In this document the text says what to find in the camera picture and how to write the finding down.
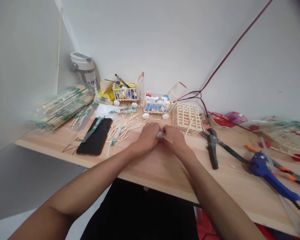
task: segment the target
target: bundle of wooden chopsticks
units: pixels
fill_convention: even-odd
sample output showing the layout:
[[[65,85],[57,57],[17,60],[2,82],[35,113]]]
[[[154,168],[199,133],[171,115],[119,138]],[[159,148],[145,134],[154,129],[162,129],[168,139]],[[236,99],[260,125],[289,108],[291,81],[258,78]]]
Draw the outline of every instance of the bundle of wooden chopsticks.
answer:
[[[54,130],[85,109],[93,96],[94,93],[86,85],[77,84],[37,108],[38,118],[32,123],[42,131]]]

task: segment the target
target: wooden stick frame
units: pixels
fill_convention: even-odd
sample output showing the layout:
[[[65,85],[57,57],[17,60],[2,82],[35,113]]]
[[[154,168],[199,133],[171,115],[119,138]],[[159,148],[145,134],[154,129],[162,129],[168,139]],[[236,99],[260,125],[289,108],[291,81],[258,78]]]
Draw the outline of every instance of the wooden stick frame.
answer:
[[[172,125],[187,135],[201,132],[198,107],[178,102],[172,112]]]

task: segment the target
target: left hand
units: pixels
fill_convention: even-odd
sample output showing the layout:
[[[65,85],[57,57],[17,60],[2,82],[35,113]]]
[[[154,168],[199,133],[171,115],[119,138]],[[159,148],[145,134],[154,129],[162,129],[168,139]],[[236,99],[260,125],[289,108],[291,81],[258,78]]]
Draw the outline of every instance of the left hand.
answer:
[[[133,145],[134,149],[140,154],[149,152],[160,140],[160,138],[157,137],[159,131],[161,131],[161,127],[158,123],[146,123],[139,139],[131,145]]]

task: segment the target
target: right hand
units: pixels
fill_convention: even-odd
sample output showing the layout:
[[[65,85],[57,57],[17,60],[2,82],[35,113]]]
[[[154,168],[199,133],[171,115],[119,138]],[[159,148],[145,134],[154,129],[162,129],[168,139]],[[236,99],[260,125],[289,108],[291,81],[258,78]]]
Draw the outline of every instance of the right hand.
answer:
[[[189,146],[186,144],[183,134],[177,128],[165,125],[162,128],[162,132],[167,139],[173,142],[173,144],[171,144],[166,139],[162,139],[174,155],[178,156],[179,154],[190,150]]]

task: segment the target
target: black smartphone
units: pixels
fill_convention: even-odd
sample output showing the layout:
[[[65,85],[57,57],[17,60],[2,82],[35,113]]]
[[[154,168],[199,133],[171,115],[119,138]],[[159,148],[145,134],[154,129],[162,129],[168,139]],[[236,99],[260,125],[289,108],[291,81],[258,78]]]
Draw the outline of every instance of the black smartphone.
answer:
[[[91,124],[88,132],[93,128],[96,124],[98,118],[94,119]],[[81,143],[77,149],[77,154],[79,155],[91,155],[91,156],[99,156],[102,152],[104,143],[107,139],[107,134],[109,132],[112,120],[111,118],[103,119],[93,134],[84,142]]]

